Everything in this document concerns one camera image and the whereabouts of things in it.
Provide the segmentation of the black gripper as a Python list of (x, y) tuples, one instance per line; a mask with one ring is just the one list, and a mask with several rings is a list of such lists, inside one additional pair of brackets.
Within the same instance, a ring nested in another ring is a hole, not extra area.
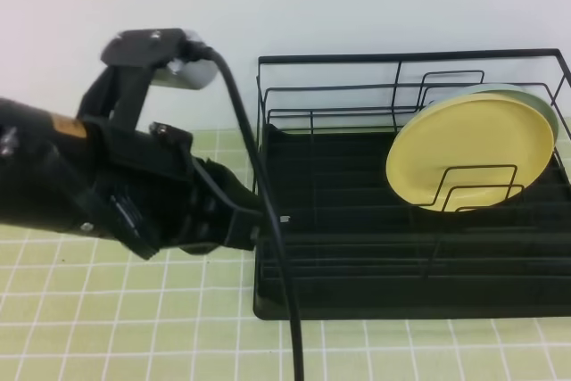
[(90, 188), (80, 234), (118, 241), (144, 260), (169, 248), (253, 249), (261, 199), (227, 167), (193, 156), (191, 133), (161, 123), (148, 134), (103, 120), (81, 126)]

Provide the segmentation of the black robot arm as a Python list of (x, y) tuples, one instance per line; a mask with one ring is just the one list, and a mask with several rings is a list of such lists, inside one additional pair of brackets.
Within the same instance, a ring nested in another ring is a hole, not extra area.
[(261, 200), (227, 167), (192, 155), (193, 137), (1, 102), (1, 221), (120, 242), (148, 260), (178, 248), (250, 251)]

